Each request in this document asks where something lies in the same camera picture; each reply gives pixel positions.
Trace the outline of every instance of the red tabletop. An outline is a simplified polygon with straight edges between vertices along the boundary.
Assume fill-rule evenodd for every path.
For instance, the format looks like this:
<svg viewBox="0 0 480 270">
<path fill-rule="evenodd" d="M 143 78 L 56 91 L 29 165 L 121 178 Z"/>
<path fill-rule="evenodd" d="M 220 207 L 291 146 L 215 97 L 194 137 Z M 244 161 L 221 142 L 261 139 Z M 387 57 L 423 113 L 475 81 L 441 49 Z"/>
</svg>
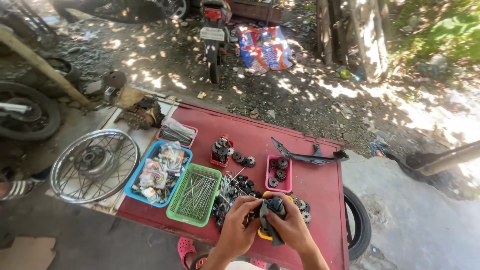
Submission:
<svg viewBox="0 0 480 270">
<path fill-rule="evenodd" d="M 223 134 L 228 134 L 229 140 L 235 144 L 235 150 L 245 156 L 255 157 L 256 166 L 245 168 L 241 174 L 253 180 L 255 190 L 261 192 L 266 190 L 266 158 L 268 155 L 279 155 L 270 137 L 274 137 L 288 150 L 298 154 L 313 154 L 313 142 L 316 142 L 320 144 L 324 156 L 332 157 L 332 153 L 339 150 L 340 146 L 339 142 L 304 136 L 289 129 L 190 103 L 181 103 L 173 113 L 173 118 L 198 129 L 198 135 L 191 148 L 192 163 L 215 168 L 223 173 L 239 172 L 242 167 L 232 160 L 226 168 L 210 163 L 212 144 Z M 310 233 L 331 270 L 348 269 L 349 265 L 341 179 L 339 162 L 314 165 L 293 160 L 293 194 L 310 204 L 312 216 Z M 166 207 L 152 207 L 125 197 L 117 215 L 208 245 L 217 243 L 220 229 L 215 225 L 214 217 L 210 218 L 205 227 L 199 228 L 169 219 L 166 210 Z M 294 250 L 286 245 L 276 248 L 270 245 L 271 241 L 256 236 L 252 247 L 245 255 L 277 263 L 292 270 L 302 269 L 300 258 Z"/>
</svg>

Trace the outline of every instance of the red slipper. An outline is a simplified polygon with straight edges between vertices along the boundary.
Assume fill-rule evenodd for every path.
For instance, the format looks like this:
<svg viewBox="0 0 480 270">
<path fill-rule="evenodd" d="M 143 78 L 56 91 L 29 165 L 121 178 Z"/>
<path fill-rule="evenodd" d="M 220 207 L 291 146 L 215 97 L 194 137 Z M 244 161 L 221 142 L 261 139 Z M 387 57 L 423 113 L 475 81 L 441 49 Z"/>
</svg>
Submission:
<svg viewBox="0 0 480 270">
<path fill-rule="evenodd" d="M 195 250 L 195 247 L 193 246 L 193 240 L 186 238 L 186 237 L 180 237 L 179 243 L 178 243 L 178 251 L 180 254 L 181 258 L 181 263 L 185 269 L 188 270 L 188 266 L 185 265 L 185 256 L 189 252 L 193 252 L 197 254 L 197 251 Z"/>
<path fill-rule="evenodd" d="M 250 263 L 257 266 L 257 267 L 260 267 L 261 269 L 266 269 L 267 268 L 267 263 L 262 262 L 260 260 L 254 260 L 254 259 L 251 258 Z"/>
</svg>

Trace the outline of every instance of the blue plastic tray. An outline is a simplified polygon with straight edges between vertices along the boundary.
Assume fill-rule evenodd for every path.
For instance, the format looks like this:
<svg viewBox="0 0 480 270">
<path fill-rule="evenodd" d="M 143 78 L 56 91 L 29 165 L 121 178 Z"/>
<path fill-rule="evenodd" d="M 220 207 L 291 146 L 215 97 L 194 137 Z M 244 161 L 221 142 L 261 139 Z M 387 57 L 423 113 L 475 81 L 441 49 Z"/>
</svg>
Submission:
<svg viewBox="0 0 480 270">
<path fill-rule="evenodd" d="M 135 183 L 135 181 L 140 177 L 140 175 L 142 174 L 142 170 L 144 168 L 144 165 L 145 165 L 145 160 L 146 159 L 152 159 L 154 157 L 157 157 L 158 154 L 160 153 L 160 145 L 162 144 L 166 144 L 168 142 L 165 142 L 165 141 L 156 141 L 155 143 L 153 143 L 153 145 L 150 147 L 150 149 L 148 150 L 147 154 L 145 155 L 144 159 L 142 160 L 142 162 L 140 162 L 140 164 L 138 165 L 137 169 L 135 170 L 135 172 L 133 173 L 133 175 L 130 177 L 130 179 L 128 180 L 128 182 L 125 184 L 125 187 L 123 188 L 123 191 L 125 192 L 125 195 L 127 195 L 128 197 L 130 198 L 134 198 L 134 199 L 137 199 L 139 201 L 142 201 L 142 202 L 145 202 L 149 205 L 153 205 L 153 206 L 156 206 L 156 207 L 165 207 L 169 202 L 170 200 L 172 199 L 173 197 L 173 194 L 175 193 L 175 190 L 177 189 L 177 186 L 179 185 L 180 183 L 180 180 L 183 176 L 183 174 L 185 173 L 186 171 L 186 168 L 188 166 L 188 164 L 190 164 L 190 161 L 192 160 L 192 157 L 193 157 L 193 154 L 190 150 L 188 150 L 187 148 L 181 148 L 183 151 L 185 151 L 185 153 L 189 156 L 188 158 L 188 161 L 187 163 L 185 164 L 185 170 L 180 174 L 180 177 L 179 179 L 177 180 L 177 183 L 175 184 L 175 186 L 173 187 L 172 189 L 172 192 L 170 193 L 170 196 L 168 197 L 167 201 L 165 203 L 153 203 L 151 204 L 147 198 L 145 198 L 144 196 L 142 195 L 137 195 L 137 194 L 134 194 L 132 192 L 132 185 Z"/>
</svg>

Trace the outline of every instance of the gray cloth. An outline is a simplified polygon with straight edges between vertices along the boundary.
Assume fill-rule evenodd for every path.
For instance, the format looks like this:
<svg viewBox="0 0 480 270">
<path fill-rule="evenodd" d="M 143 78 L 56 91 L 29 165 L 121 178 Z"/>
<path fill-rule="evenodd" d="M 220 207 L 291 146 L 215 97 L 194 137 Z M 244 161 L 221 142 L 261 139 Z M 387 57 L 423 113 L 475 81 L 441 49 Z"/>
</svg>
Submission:
<svg viewBox="0 0 480 270">
<path fill-rule="evenodd" d="M 269 209 L 279 218 L 282 220 L 285 219 L 287 216 L 287 213 L 285 212 L 285 208 L 283 207 L 283 201 L 280 199 L 280 197 L 274 197 L 270 200 L 264 199 L 264 202 L 262 203 L 262 207 L 260 208 L 260 222 L 262 223 L 262 226 L 260 228 L 260 232 L 265 233 L 267 235 L 272 236 L 272 247 L 284 245 L 285 242 L 283 242 L 282 238 L 278 234 L 278 232 L 275 230 L 275 228 L 268 223 L 268 221 L 264 218 L 264 214 L 266 210 Z"/>
</svg>

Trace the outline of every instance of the human hand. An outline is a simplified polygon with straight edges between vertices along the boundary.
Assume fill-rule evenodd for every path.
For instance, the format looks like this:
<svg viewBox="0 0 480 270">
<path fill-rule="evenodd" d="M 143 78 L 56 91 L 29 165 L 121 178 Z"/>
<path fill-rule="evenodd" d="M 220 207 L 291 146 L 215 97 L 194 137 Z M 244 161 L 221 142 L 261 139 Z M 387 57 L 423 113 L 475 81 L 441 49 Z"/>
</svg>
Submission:
<svg viewBox="0 0 480 270">
<path fill-rule="evenodd" d="M 264 217 L 276 229 L 283 242 L 298 253 L 303 253 L 311 248 L 317 248 L 307 225 L 303 221 L 299 208 L 283 193 L 269 192 L 263 196 L 265 199 L 273 197 L 280 197 L 283 200 L 283 206 L 287 212 L 285 220 L 279 218 L 269 209 L 265 212 Z"/>
<path fill-rule="evenodd" d="M 230 211 L 225 216 L 222 233 L 215 249 L 230 260 L 245 254 L 253 243 L 255 234 L 260 228 L 260 219 L 252 220 L 248 227 L 243 226 L 243 221 L 249 212 L 253 212 L 261 205 L 262 199 L 253 196 L 238 197 Z"/>
</svg>

